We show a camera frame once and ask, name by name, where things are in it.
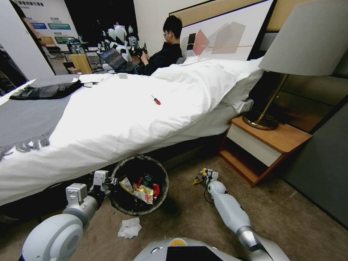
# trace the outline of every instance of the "laptop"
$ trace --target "laptop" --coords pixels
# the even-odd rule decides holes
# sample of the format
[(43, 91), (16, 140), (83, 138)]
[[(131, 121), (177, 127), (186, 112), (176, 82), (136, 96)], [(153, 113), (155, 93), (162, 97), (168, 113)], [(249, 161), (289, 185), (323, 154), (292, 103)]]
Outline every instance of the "laptop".
[(116, 73), (130, 73), (140, 61), (127, 62), (114, 48), (102, 53), (100, 57), (106, 61)]

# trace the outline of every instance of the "lampshade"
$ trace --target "lampshade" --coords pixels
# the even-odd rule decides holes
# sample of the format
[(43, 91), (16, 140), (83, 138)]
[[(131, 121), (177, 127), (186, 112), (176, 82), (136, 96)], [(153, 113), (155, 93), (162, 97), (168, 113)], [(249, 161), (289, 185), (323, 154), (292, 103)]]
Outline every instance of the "lampshade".
[(333, 73), (348, 48), (348, 1), (321, 0), (294, 7), (259, 67), (284, 74)]

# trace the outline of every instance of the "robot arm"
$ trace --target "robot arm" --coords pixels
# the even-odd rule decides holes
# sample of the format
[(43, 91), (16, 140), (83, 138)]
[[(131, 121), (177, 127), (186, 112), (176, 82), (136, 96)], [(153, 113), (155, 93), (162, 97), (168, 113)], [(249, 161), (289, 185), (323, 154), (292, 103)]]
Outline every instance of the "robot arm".
[(251, 251), (249, 257), (252, 261), (290, 261), (275, 242), (251, 228), (249, 216), (220, 181), (207, 179), (207, 184), (223, 222), (236, 234), (244, 248)]
[(52, 216), (35, 227), (22, 247), (25, 261), (66, 261), (75, 252), (83, 233), (105, 197), (108, 171), (94, 173), (93, 186), (74, 183), (65, 189), (68, 205), (60, 215)]

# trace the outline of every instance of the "poster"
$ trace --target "poster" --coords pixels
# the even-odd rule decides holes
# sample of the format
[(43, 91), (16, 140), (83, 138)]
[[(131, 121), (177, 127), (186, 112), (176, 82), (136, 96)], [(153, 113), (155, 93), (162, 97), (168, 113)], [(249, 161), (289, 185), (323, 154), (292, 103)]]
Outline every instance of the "poster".
[(273, 0), (265, 0), (182, 28), (182, 55), (246, 61)]
[(13, 1), (48, 47), (58, 46), (62, 51), (68, 51), (66, 41), (62, 40), (77, 38), (78, 34), (64, 0)]

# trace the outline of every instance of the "bedside table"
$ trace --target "bedside table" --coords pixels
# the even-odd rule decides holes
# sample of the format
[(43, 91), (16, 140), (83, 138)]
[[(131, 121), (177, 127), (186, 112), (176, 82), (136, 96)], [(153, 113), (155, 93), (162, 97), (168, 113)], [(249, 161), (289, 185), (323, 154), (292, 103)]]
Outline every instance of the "bedside table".
[(275, 130), (256, 129), (240, 116), (232, 119), (219, 155), (253, 187), (311, 137), (287, 124)]

